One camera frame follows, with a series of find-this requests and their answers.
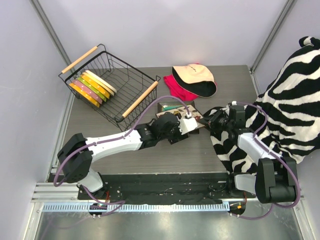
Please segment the cream flower square plate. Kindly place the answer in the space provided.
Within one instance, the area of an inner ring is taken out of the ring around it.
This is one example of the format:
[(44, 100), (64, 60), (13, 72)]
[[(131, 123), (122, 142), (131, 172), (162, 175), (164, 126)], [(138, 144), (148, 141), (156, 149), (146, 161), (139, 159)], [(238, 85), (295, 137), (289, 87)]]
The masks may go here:
[(203, 115), (192, 104), (188, 104), (187, 107), (184, 105), (167, 104), (162, 106), (161, 111), (156, 113), (155, 116), (159, 118), (165, 113), (171, 113), (175, 115), (178, 120), (194, 118), (197, 123), (197, 127), (195, 128), (196, 130), (205, 127), (204, 124), (199, 122), (201, 119), (203, 119)]

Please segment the teal glazed square plate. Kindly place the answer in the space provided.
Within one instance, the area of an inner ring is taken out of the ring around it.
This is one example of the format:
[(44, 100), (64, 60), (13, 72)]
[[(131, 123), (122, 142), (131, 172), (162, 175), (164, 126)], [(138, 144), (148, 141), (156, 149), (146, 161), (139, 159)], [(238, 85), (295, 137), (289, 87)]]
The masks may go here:
[[(186, 105), (191, 105), (194, 108), (196, 107), (194, 101), (185, 101), (184, 102)], [(157, 103), (157, 113), (161, 113), (164, 111), (168, 111), (171, 109), (179, 108), (182, 105), (178, 101), (166, 101), (166, 102), (158, 102)], [(200, 131), (198, 129), (195, 129), (190, 132), (190, 134), (198, 135)]]

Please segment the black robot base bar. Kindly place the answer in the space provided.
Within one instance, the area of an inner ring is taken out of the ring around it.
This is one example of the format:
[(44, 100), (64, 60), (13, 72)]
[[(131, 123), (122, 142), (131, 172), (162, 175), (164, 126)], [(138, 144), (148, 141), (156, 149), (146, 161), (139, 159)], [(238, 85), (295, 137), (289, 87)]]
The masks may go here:
[(128, 205), (204, 205), (224, 199), (254, 199), (236, 190), (225, 172), (103, 174), (104, 188), (94, 197)]

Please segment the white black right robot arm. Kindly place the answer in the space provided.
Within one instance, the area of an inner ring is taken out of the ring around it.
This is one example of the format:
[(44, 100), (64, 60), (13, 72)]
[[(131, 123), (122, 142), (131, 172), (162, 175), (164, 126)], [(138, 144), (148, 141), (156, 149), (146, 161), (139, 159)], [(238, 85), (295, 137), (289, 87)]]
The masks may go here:
[(257, 165), (256, 175), (235, 173), (225, 186), (226, 193), (236, 198), (245, 191), (262, 204), (292, 208), (301, 197), (296, 161), (271, 150), (258, 138), (257, 131), (246, 127), (246, 106), (247, 103), (234, 101), (227, 109), (197, 120), (212, 133), (227, 132), (232, 143)]

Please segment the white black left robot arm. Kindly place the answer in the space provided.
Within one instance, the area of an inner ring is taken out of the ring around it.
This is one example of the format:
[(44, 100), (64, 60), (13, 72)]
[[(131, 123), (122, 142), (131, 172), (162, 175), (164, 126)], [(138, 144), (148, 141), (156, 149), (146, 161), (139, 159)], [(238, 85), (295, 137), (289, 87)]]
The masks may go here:
[(118, 153), (151, 148), (163, 139), (172, 144), (188, 137), (198, 124), (194, 117), (187, 115), (178, 118), (171, 112), (162, 114), (151, 122), (137, 124), (133, 128), (103, 137), (87, 137), (77, 133), (57, 154), (60, 167), (56, 171), (63, 173), (63, 179), (53, 180), (54, 186), (63, 183), (78, 183), (89, 191), (93, 198), (100, 200), (107, 192), (101, 175), (91, 167), (92, 163)]

